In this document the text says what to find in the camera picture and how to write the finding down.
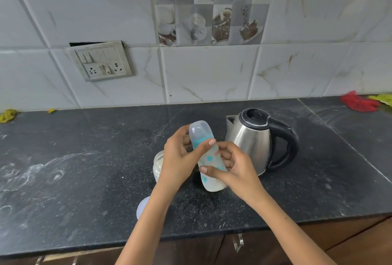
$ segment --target white marble tile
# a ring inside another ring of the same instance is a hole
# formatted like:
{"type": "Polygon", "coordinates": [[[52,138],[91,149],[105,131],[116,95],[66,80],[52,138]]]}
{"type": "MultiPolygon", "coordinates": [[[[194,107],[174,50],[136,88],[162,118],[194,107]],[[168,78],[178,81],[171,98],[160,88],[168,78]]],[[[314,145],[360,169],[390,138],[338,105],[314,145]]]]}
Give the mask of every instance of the white marble tile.
{"type": "Polygon", "coordinates": [[[262,45],[249,99],[322,96],[348,43],[262,45]]]}
{"type": "Polygon", "coordinates": [[[392,42],[356,42],[350,47],[324,95],[390,93],[392,42]]]}
{"type": "Polygon", "coordinates": [[[48,50],[0,51],[0,111],[78,108],[48,50]]]}
{"type": "Polygon", "coordinates": [[[169,103],[246,99],[258,45],[161,48],[169,103]]]}
{"type": "Polygon", "coordinates": [[[159,48],[126,48],[131,77],[85,82],[64,50],[52,50],[76,99],[83,108],[164,104],[159,48]]]}
{"type": "Polygon", "coordinates": [[[157,45],[150,0],[27,0],[50,46],[123,40],[157,45]]]}
{"type": "Polygon", "coordinates": [[[392,0],[271,0],[262,43],[392,41],[392,0]]]}
{"type": "Polygon", "coordinates": [[[19,0],[0,0],[0,47],[43,47],[19,0]]]}

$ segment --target glass jar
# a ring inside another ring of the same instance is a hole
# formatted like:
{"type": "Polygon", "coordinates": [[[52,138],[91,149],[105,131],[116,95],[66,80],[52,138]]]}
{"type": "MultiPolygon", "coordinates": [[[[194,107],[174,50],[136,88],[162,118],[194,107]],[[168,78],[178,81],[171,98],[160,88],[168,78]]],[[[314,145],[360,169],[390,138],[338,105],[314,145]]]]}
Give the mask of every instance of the glass jar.
{"type": "Polygon", "coordinates": [[[158,182],[159,175],[161,174],[163,161],[164,161],[164,151],[160,151],[158,154],[155,155],[154,165],[153,165],[153,173],[156,182],[158,182]]]}

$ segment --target hand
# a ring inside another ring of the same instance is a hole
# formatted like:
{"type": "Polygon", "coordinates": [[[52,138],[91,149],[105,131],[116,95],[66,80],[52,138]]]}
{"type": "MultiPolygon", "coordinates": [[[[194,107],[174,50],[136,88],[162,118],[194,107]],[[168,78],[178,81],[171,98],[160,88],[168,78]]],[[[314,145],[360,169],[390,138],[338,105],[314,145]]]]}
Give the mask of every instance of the hand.
{"type": "Polygon", "coordinates": [[[190,145],[188,130],[189,125],[179,128],[165,144],[164,162],[157,185],[163,185],[162,189],[172,196],[190,176],[201,156],[216,143],[215,139],[207,139],[187,153],[186,148],[190,145]]]}
{"type": "Polygon", "coordinates": [[[257,176],[250,157],[230,141],[218,142],[217,145],[228,172],[212,166],[201,166],[199,171],[220,179],[238,197],[253,207],[257,201],[260,201],[261,196],[267,195],[267,192],[257,176]]]}

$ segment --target yellow cloth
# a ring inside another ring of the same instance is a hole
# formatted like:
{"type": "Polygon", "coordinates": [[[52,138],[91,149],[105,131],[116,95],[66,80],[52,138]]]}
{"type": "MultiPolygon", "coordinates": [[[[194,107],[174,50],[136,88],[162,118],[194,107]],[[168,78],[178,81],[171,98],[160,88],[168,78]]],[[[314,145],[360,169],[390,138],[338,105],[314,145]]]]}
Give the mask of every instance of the yellow cloth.
{"type": "Polygon", "coordinates": [[[0,123],[6,123],[15,118],[18,112],[15,109],[7,109],[0,115],[0,123]]]}
{"type": "Polygon", "coordinates": [[[380,101],[392,107],[392,94],[380,94],[378,96],[368,96],[368,98],[380,101]]]}

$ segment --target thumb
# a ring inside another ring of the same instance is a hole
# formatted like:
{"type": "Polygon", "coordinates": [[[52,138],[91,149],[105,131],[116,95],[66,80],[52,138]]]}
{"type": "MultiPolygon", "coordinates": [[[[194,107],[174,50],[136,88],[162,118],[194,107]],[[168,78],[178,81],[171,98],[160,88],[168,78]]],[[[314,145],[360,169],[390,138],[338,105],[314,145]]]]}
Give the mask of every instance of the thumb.
{"type": "Polygon", "coordinates": [[[199,159],[202,157],[202,155],[208,152],[215,143],[216,143],[216,139],[211,138],[211,139],[206,139],[201,144],[199,144],[196,149],[194,149],[192,152],[188,154],[189,158],[192,159],[192,163],[196,164],[199,161],[199,159]]]}
{"type": "Polygon", "coordinates": [[[227,184],[228,178],[232,175],[230,172],[220,170],[214,166],[200,166],[199,171],[209,177],[219,179],[227,184]]]}

